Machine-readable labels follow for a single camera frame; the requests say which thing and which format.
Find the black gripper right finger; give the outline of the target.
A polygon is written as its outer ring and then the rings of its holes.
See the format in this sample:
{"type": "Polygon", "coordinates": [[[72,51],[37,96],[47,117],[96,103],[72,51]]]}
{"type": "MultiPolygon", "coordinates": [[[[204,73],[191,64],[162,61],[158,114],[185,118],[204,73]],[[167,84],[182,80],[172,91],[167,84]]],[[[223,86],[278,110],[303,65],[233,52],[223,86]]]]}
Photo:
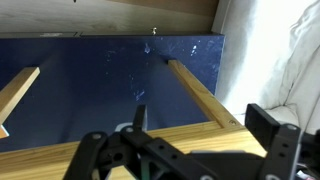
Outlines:
{"type": "Polygon", "coordinates": [[[257,104],[248,104],[245,127],[266,151],[266,155],[300,153],[300,128],[290,123],[279,123],[257,104]]]}

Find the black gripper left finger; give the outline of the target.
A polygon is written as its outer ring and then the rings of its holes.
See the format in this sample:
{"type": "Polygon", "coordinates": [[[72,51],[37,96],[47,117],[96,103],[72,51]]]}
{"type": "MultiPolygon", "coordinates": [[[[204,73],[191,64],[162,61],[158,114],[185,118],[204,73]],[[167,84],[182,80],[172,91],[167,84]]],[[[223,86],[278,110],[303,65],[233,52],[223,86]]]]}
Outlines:
{"type": "Polygon", "coordinates": [[[138,105],[133,122],[125,126],[121,131],[121,138],[124,140],[144,140],[147,137],[147,106],[138,105]]]}

